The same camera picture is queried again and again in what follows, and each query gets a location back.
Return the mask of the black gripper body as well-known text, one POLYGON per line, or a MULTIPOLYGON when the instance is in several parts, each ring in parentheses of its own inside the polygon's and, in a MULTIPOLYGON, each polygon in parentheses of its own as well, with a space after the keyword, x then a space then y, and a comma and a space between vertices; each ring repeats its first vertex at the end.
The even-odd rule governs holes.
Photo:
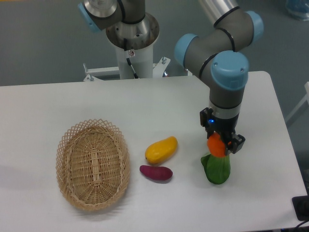
POLYGON ((235 133, 238 118, 239 115, 229 119, 211 116, 207 119, 207 138, 209 139, 216 132, 220 135, 223 142, 230 142, 232 140, 232 134, 235 133))

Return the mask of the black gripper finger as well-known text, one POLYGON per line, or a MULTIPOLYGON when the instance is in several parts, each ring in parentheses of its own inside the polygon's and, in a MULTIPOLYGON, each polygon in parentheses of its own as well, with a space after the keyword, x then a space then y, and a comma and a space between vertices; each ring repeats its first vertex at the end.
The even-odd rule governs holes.
POLYGON ((230 153, 235 154, 242 149, 245 142, 245 137, 240 134, 235 134, 234 132, 228 134, 225 137, 225 155, 230 153))
POLYGON ((207 139, 210 138, 211 135, 214 133, 214 120, 212 118, 213 109, 206 107, 202 111, 200 111, 200 124, 202 127, 205 128, 205 131, 207 133, 207 139))

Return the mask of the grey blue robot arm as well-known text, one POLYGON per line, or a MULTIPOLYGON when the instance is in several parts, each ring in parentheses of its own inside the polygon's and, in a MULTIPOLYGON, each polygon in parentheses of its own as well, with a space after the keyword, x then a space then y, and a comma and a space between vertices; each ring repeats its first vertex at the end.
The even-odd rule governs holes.
MULTIPOLYGON (((202 0, 201 7, 214 27, 207 37, 182 36, 174 57, 185 69, 210 88, 210 104, 200 112, 207 135, 219 134, 224 154, 237 153, 245 138, 236 134, 249 63, 241 49, 264 33, 261 17, 243 11, 234 0, 202 0)), ((152 49, 159 35, 157 20, 145 10, 143 0, 83 0, 78 9, 93 32, 102 31, 118 54, 122 79, 153 77, 152 49)))

